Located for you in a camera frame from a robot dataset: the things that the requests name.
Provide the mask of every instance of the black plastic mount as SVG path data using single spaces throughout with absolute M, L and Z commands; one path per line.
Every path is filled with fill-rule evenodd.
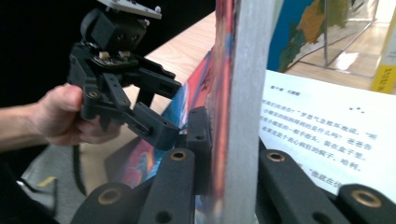
M 396 205 L 377 190 L 344 185 L 337 196 L 318 188 L 293 158 L 260 153 L 256 214 L 261 224 L 394 223 Z
M 144 22 L 133 15 L 94 9 L 81 24 L 84 41 L 72 48 L 68 82 L 83 89 L 84 119 L 100 116 L 104 130 L 111 120 L 127 123 L 142 139 L 167 150 L 179 128 L 149 106 L 154 94 L 172 98 L 181 84 L 161 65 L 131 53 L 145 32 Z M 134 109 L 122 89 L 130 85 L 140 88 Z
M 193 109 L 188 133 L 181 134 L 177 147 L 163 155 L 154 177 L 134 189 L 104 184 L 88 196 L 72 223 L 194 223 L 194 196 L 209 193 L 209 127 L 205 108 Z

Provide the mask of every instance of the finger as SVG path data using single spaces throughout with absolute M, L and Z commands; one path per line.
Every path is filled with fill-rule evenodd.
M 76 121 L 76 127 L 81 130 L 82 133 L 87 135 L 99 136 L 106 133 L 116 133 L 120 131 L 120 125 L 114 122 L 110 122 L 107 129 L 104 131 L 99 123 L 99 118 L 85 120 L 80 119 Z
M 44 97 L 43 103 L 52 114 L 77 112 L 82 104 L 82 89 L 72 85 L 56 87 Z
M 77 145 L 84 142 L 81 138 L 81 131 L 76 127 L 71 127 L 69 130 L 65 131 L 62 135 L 49 136 L 47 140 L 57 146 L 70 146 Z
M 87 143 L 91 144 L 99 144 L 99 143 L 104 143 L 108 140 L 114 139 L 120 135 L 120 132 L 111 132 L 111 133 L 106 133 L 102 135 L 89 135 L 86 133 L 81 133 L 78 138 Z

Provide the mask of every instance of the table surface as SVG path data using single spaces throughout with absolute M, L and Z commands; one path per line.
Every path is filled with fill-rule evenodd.
M 286 73 L 298 77 L 308 77 L 343 86 L 369 90 L 376 61 L 379 58 L 379 53 L 382 49 L 381 46 L 389 28 L 389 22 L 396 0 L 392 0 L 391 2 L 390 4 L 393 7 L 389 6 L 388 1 L 386 5 L 383 1 L 379 2 L 377 20 L 347 49 L 346 55 L 358 56 L 356 57 L 358 60 L 353 64 L 344 67 L 344 70 L 313 65 L 312 62 L 323 58 L 323 51 L 317 50 L 302 58 L 286 71 Z M 175 73 L 177 75 L 176 80 L 184 83 L 197 64 L 213 47 L 216 32 L 215 26 L 215 13 L 212 13 L 168 43 L 151 52 L 147 58 L 161 64 L 165 70 Z M 131 102 L 134 102 L 137 89 L 128 87 L 125 88 L 125 92 L 130 97 Z M 151 108 L 161 114 L 169 102 L 170 100 L 168 99 L 155 96 Z M 80 159 L 87 192 L 91 192 L 107 182 L 104 160 L 134 138 L 136 138 L 136 135 L 124 125 L 121 127 L 120 136 L 114 140 L 100 145 L 81 145 Z

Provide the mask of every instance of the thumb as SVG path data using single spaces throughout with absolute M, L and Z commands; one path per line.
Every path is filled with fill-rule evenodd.
M 55 88 L 46 97 L 46 108 L 52 114 L 64 112 L 77 112 L 82 104 L 82 89 L 66 84 Z

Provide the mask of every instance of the book page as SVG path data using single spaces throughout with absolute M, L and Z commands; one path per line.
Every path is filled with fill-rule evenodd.
M 396 96 L 267 71 L 260 137 L 321 188 L 376 189 L 396 202 Z

